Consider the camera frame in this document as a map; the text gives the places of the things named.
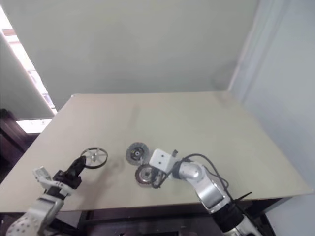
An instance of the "black cable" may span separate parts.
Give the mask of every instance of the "black cable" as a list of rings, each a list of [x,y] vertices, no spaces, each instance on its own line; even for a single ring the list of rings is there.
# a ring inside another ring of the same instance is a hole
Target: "black cable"
[[[211,171],[209,171],[209,169],[208,169],[206,166],[204,166],[204,168],[207,170],[207,172],[208,172],[209,174],[211,174],[211,175],[214,176],[214,177],[219,178],[219,176],[217,176],[216,174],[213,174]],[[229,182],[228,182],[226,179],[224,179],[224,178],[222,178],[222,180],[223,180],[223,182],[225,182],[226,188],[228,188],[228,187],[230,186]]]
[[[252,194],[252,192],[249,192],[249,193],[247,193],[247,194],[244,194],[243,196],[241,196],[241,197],[235,199],[234,201],[239,202],[239,201],[243,200],[245,197],[247,197],[249,194]]]
[[[213,168],[213,170],[215,171],[215,175],[213,173],[211,173],[208,169],[208,172],[210,174],[212,174],[213,176],[217,177],[220,182],[222,187],[224,188],[225,192],[227,193],[227,195],[229,196],[229,198],[231,199],[231,201],[236,205],[236,207],[252,222],[252,224],[264,235],[266,235],[266,233],[264,232],[264,230],[257,225],[257,223],[252,219],[252,217],[250,217],[247,212],[245,212],[239,205],[238,203],[233,199],[233,197],[231,196],[230,192],[227,190],[228,187],[228,182],[227,180],[225,180],[224,178],[221,177],[221,175],[219,174],[218,170],[216,169],[216,167],[214,166],[214,164],[212,163],[212,161],[210,161],[209,158],[207,158],[205,155],[199,154],[199,153],[194,153],[194,154],[190,154],[186,157],[184,157],[181,161],[175,163],[175,165],[173,166],[173,168],[168,172],[168,173],[164,173],[164,178],[161,180],[161,182],[158,185],[154,185],[154,183],[152,183],[152,188],[160,188],[161,185],[164,183],[164,181],[167,179],[167,177],[175,170],[175,168],[177,168],[179,165],[181,165],[184,161],[191,161],[190,158],[194,157],[194,156],[199,156],[203,159],[205,159]]]

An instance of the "white wall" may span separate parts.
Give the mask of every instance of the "white wall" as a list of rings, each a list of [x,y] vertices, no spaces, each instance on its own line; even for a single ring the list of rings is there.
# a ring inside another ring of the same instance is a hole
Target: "white wall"
[[[255,45],[232,92],[315,189],[315,1],[273,3],[281,9],[269,39]],[[315,195],[292,198],[267,216],[277,236],[314,236]]]
[[[54,116],[1,33],[0,108],[10,110],[17,119]]]
[[[225,90],[258,0],[3,0],[57,109],[74,93]]]

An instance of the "metal disc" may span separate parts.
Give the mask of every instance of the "metal disc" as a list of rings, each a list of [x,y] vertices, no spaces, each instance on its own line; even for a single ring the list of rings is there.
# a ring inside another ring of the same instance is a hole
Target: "metal disc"
[[[133,143],[126,151],[126,160],[129,164],[140,166],[147,164],[150,158],[149,148],[144,143]]]
[[[107,161],[107,151],[100,147],[91,147],[84,150],[81,156],[86,157],[85,167],[88,169],[97,169],[105,165]]]
[[[157,171],[156,168],[148,164],[139,166],[135,172],[136,181],[140,185],[151,186],[152,182],[155,181],[155,178],[157,176],[156,171]]]

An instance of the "window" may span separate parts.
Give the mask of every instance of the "window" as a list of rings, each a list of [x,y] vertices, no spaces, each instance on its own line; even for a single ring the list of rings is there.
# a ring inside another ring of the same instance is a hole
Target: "window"
[[[27,133],[41,133],[51,119],[18,120],[18,125]]]
[[[43,96],[48,106],[53,111],[53,113],[56,114],[57,110],[47,92],[47,89],[45,88],[38,72],[36,71],[33,63],[31,62],[29,56],[27,55],[23,45],[21,44],[18,36],[16,35],[12,25],[10,24],[1,6],[0,6],[0,30],[2,31],[5,39],[9,43],[10,47],[12,48],[18,60],[20,61],[21,65],[29,74],[35,87],[37,88],[39,93]]]

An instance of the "tabletop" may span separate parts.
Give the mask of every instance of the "tabletop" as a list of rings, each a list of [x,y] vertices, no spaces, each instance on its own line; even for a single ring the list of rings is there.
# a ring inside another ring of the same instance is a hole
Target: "tabletop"
[[[0,185],[0,212],[26,211],[43,193],[32,170],[44,166],[53,176],[81,152],[100,147],[107,163],[85,169],[82,183],[62,210],[147,207],[199,202],[182,180],[161,189],[143,188],[126,149],[145,143],[178,157],[201,153],[229,181],[234,198],[269,199],[312,193],[259,123],[224,92],[75,94],[38,136]]]

